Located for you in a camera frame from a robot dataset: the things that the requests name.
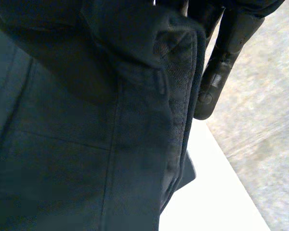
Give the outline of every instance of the white surface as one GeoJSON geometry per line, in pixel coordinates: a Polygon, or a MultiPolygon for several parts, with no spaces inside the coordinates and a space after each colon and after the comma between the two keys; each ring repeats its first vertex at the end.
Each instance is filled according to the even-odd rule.
{"type": "Polygon", "coordinates": [[[193,121],[188,151],[197,177],[173,195],[159,231],[270,231],[205,122],[193,121]]]}

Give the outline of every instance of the gray pavement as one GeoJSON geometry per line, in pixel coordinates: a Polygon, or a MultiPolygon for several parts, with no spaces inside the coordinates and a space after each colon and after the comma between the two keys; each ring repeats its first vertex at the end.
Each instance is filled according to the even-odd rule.
{"type": "Polygon", "coordinates": [[[243,48],[207,124],[271,231],[289,231],[289,0],[243,48]]]}

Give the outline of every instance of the concrete ground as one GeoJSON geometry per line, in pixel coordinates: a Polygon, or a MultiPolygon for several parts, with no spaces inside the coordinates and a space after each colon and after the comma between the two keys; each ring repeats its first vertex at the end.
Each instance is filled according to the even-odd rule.
{"type": "Polygon", "coordinates": [[[289,231],[289,0],[243,48],[207,125],[271,231],[289,231]]]}

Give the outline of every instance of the dark jacket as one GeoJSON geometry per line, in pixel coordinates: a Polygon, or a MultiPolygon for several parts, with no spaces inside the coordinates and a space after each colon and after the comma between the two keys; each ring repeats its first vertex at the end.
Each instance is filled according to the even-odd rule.
{"type": "Polygon", "coordinates": [[[113,9],[95,1],[82,11],[95,62],[115,77],[105,103],[77,95],[81,73],[71,86],[0,25],[0,231],[157,231],[174,191],[195,177],[186,146],[203,29],[162,7],[113,9]]]}

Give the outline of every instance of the stitching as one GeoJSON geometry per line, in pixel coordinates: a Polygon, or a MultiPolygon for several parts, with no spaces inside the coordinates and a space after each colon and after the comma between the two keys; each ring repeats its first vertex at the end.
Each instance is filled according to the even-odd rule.
{"type": "Polygon", "coordinates": [[[80,143],[80,142],[76,142],[76,141],[69,141],[69,140],[66,140],[66,139],[58,138],[58,137],[42,135],[42,134],[38,134],[38,133],[33,132],[33,131],[18,130],[18,129],[14,129],[14,128],[12,128],[12,129],[10,129],[10,130],[11,130],[11,131],[17,131],[17,132],[22,132],[22,133],[29,133],[29,134],[33,134],[33,135],[40,136],[40,137],[44,137],[44,138],[49,138],[49,139],[59,140],[59,141],[65,141],[65,142],[68,142],[68,143],[74,143],[74,144],[79,144],[79,145],[86,146],[86,147],[92,147],[92,148],[96,148],[96,149],[101,149],[101,150],[109,151],[109,149],[106,149],[106,148],[96,147],[96,146],[93,146],[93,145],[89,145],[89,144],[85,144],[85,143],[80,143]]]}

